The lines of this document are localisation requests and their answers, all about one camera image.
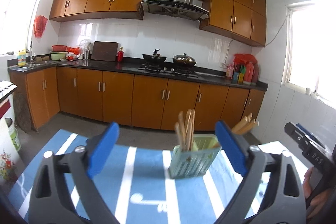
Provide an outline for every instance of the chopsticks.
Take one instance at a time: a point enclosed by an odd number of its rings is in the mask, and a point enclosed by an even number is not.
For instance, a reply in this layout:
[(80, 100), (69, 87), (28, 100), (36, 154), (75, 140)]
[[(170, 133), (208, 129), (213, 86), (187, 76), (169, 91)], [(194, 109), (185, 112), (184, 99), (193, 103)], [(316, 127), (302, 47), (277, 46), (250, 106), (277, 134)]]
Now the chopsticks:
[(188, 109), (185, 122), (183, 112), (178, 114), (178, 122), (175, 123), (175, 132), (182, 151), (191, 151), (194, 142), (195, 110)]
[(236, 124), (231, 131), (235, 134), (245, 134), (249, 132), (252, 128), (259, 125), (259, 121), (252, 119), (252, 113), (248, 116), (244, 116), (238, 124)]

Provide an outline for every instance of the stainless steel range hood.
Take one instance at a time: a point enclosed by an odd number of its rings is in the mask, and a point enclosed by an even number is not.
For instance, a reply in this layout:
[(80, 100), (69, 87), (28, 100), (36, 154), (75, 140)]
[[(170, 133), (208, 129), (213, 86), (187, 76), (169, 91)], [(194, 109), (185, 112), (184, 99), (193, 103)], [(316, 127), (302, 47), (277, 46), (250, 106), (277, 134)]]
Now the stainless steel range hood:
[(208, 18), (209, 11), (189, 2), (190, 0), (146, 0), (141, 5), (145, 12), (152, 14), (169, 15), (191, 20)]

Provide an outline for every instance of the cutting board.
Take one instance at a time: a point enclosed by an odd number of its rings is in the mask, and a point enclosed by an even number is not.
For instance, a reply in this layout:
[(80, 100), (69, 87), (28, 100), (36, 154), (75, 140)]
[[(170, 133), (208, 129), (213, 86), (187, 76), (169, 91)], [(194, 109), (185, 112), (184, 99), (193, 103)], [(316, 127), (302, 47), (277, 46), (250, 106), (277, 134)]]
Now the cutting board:
[(118, 50), (117, 42), (95, 41), (91, 59), (101, 61), (115, 61)]

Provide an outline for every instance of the hand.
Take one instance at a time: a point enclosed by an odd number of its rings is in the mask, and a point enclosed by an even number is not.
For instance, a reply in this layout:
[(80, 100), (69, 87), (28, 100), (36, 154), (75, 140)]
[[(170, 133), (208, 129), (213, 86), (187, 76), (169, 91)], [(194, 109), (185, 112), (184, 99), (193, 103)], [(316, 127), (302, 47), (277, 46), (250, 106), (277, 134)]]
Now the hand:
[[(309, 168), (304, 175), (304, 181), (303, 181), (302, 187), (303, 187), (303, 194), (304, 194), (305, 199), (307, 199), (312, 192), (311, 186), (309, 184), (309, 179), (310, 179), (312, 171), (313, 171), (313, 167)], [(331, 194), (331, 189), (327, 189), (323, 191), (322, 193), (318, 194), (316, 197), (314, 197), (311, 200), (310, 206), (315, 207), (315, 209), (307, 216), (307, 218), (312, 218), (313, 216), (317, 215), (317, 213), (321, 210), (325, 202), (328, 200), (330, 194)]]

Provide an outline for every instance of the white tile wall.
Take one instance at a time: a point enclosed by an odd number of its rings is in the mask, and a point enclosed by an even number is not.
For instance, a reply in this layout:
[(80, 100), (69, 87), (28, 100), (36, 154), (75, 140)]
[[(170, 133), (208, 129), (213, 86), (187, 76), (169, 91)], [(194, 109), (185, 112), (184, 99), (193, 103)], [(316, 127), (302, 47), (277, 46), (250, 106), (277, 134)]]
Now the white tile wall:
[[(124, 47), (125, 56), (142, 58), (152, 54), (154, 49), (167, 56), (187, 53), (195, 58), (197, 66), (223, 70), (230, 38), (199, 30), (199, 22), (164, 15), (145, 13), (143, 20), (95, 19), (62, 22), (58, 44), (75, 47), (85, 38), (93, 41), (118, 42)], [(233, 61), (235, 53), (251, 53), (252, 47), (232, 41), (227, 64)]]

